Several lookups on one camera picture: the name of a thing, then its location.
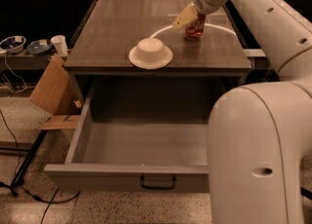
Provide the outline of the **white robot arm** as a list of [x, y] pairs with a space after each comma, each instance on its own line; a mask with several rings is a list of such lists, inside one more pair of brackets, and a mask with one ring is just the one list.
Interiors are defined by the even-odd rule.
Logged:
[[312, 149], [312, 24], [284, 0], [232, 2], [279, 79], [225, 93], [208, 123], [213, 224], [304, 224], [300, 162]]

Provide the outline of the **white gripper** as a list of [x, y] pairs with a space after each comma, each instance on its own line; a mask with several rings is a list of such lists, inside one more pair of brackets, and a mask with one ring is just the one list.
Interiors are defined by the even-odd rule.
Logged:
[[194, 0], [194, 5], [187, 5], [173, 22], [173, 28], [181, 29], [186, 24], [197, 18], [197, 12], [201, 15], [209, 15], [221, 8], [227, 0]]

